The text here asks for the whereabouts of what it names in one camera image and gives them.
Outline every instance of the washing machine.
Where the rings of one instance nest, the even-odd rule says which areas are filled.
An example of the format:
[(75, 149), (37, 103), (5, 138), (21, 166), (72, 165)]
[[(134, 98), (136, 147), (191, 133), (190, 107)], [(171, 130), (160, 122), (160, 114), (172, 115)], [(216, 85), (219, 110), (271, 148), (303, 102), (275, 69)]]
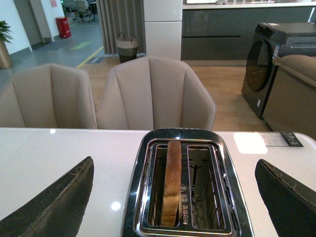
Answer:
[(247, 58), (242, 94), (258, 118), (269, 98), (276, 75), (272, 60), (290, 54), (316, 56), (316, 25), (259, 23)]

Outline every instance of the beige chair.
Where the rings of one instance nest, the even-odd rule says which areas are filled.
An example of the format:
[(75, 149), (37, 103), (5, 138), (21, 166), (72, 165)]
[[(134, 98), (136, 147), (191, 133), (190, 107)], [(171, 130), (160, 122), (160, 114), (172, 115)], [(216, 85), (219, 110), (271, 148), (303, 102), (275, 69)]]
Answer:
[(109, 71), (97, 123), (99, 129), (211, 130), (215, 114), (214, 100), (186, 63), (142, 57)]
[(276, 58), (275, 81), (263, 113), (273, 131), (301, 132), (316, 139), (316, 57)]
[(0, 127), (97, 129), (88, 73), (46, 64), (15, 74), (0, 89)]

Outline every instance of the countertop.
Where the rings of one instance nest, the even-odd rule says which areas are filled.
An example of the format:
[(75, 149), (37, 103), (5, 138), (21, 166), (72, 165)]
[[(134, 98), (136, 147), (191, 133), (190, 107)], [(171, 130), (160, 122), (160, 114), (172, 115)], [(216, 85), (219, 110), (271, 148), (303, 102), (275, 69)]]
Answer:
[(294, 7), (294, 6), (316, 6), (316, 0), (313, 1), (229, 1), (227, 4), (183, 4), (183, 10), (194, 9), (230, 9), (230, 8), (262, 8), (262, 7)]
[[(135, 158), (147, 132), (0, 128), (0, 219), (91, 156), (93, 188), (78, 237), (119, 237)], [(304, 147), (286, 147), (279, 146), (273, 132), (260, 133), (264, 144), (253, 139), (257, 133), (215, 133), (224, 139), (233, 160), (255, 236), (277, 237), (258, 191), (256, 163), (263, 158), (316, 190), (316, 141), (298, 133)]]

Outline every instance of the white wall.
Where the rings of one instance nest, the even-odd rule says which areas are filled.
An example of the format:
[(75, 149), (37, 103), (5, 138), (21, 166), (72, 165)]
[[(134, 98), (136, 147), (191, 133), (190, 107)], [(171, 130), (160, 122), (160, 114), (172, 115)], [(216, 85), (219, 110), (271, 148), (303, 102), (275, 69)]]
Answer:
[(11, 43), (5, 43), (9, 54), (31, 48), (13, 0), (0, 0), (0, 21), (3, 20), (11, 27), (10, 35), (13, 37)]
[[(49, 0), (39, 0), (38, 2), (39, 4), (42, 4), (41, 12), (43, 12), (43, 15), (39, 20), (39, 24), (44, 24), (44, 34), (42, 34), (43, 37), (52, 38), (59, 35), (56, 25), (56, 17), (65, 15), (60, 0), (56, 0), (56, 2), (57, 7), (51, 7)], [(5, 43), (9, 54), (15, 53), (25, 48), (31, 49), (31, 45), (13, 0), (0, 0), (0, 20), (5, 20), (6, 23), (8, 23), (8, 25), (11, 27), (10, 30), (12, 32), (10, 35), (13, 37), (13, 40), (11, 40), (11, 43)]]

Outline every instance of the doorway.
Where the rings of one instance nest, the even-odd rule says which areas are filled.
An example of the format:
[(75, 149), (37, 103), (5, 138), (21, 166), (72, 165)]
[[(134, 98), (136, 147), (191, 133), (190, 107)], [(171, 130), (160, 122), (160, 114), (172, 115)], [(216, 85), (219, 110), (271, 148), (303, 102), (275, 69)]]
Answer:
[(29, 0), (14, 0), (14, 3), (32, 49), (45, 45)]

